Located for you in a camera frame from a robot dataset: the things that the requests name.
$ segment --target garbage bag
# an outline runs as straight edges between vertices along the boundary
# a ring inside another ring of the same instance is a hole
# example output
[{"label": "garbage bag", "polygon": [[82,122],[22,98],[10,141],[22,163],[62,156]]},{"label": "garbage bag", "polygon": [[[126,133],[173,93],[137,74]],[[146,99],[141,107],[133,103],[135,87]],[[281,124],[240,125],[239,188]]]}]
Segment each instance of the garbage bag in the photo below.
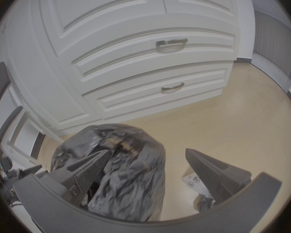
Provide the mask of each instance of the garbage bag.
[{"label": "garbage bag", "polygon": [[165,195],[165,149],[141,129],[123,124],[88,126],[58,146],[50,171],[105,149],[110,160],[80,206],[122,220],[157,220]]}]

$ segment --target beige floor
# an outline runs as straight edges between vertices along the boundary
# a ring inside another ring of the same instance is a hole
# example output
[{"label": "beige floor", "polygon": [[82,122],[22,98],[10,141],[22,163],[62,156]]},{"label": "beige floor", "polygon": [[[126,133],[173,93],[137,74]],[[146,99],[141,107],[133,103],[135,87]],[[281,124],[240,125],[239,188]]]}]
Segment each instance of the beige floor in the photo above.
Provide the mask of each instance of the beige floor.
[{"label": "beige floor", "polygon": [[[260,232],[291,197],[291,101],[268,76],[250,64],[234,64],[221,96],[125,122],[142,128],[166,149],[166,194],[162,220],[198,213],[197,193],[181,178],[192,172],[185,149],[192,148],[282,181]],[[46,138],[38,160],[49,168],[57,143]]]}]

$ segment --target gray chair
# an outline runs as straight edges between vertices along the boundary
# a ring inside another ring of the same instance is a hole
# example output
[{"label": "gray chair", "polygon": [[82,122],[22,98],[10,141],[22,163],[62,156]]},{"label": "gray chair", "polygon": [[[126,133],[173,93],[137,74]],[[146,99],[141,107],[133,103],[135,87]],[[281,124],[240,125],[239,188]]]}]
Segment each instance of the gray chair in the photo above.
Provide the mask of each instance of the gray chair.
[{"label": "gray chair", "polygon": [[[4,62],[0,63],[0,100],[7,89],[10,87],[11,80],[8,75],[8,70]],[[41,129],[41,133],[46,134],[50,138],[53,138],[60,144],[64,142],[60,137],[55,135],[40,122],[35,120],[28,111],[22,106],[17,107],[0,127],[0,159],[3,156],[9,156],[11,160],[15,160],[25,168],[30,168],[39,164],[38,161],[25,154],[23,151],[15,146],[15,142],[24,124],[30,120],[31,123],[36,125],[36,128]]]}]

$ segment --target metal handle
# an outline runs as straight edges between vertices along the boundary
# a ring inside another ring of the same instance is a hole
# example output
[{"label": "metal handle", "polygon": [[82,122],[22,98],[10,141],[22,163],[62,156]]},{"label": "metal handle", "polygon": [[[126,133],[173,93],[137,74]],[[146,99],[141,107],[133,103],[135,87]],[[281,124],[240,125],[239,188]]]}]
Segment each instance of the metal handle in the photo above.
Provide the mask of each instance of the metal handle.
[{"label": "metal handle", "polygon": [[159,47],[160,45],[175,44],[175,43],[182,43],[184,45],[186,42],[187,42],[187,38],[179,39],[179,40],[157,41],[156,47]]},{"label": "metal handle", "polygon": [[173,86],[173,87],[162,87],[162,91],[168,91],[168,90],[173,90],[173,89],[177,89],[184,86],[184,83],[182,82],[180,85],[177,86]]}]

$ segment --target crumpled black plastic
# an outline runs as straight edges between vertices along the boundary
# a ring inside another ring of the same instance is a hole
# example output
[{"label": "crumpled black plastic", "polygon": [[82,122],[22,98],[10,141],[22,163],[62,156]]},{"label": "crumpled black plastic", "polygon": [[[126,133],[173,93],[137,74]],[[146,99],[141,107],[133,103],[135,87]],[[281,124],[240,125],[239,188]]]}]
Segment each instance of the crumpled black plastic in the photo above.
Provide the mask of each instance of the crumpled black plastic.
[{"label": "crumpled black plastic", "polygon": [[81,206],[116,219],[157,220],[165,195],[165,149],[141,129],[123,124],[88,126],[58,146],[50,170],[105,149],[110,160]]}]

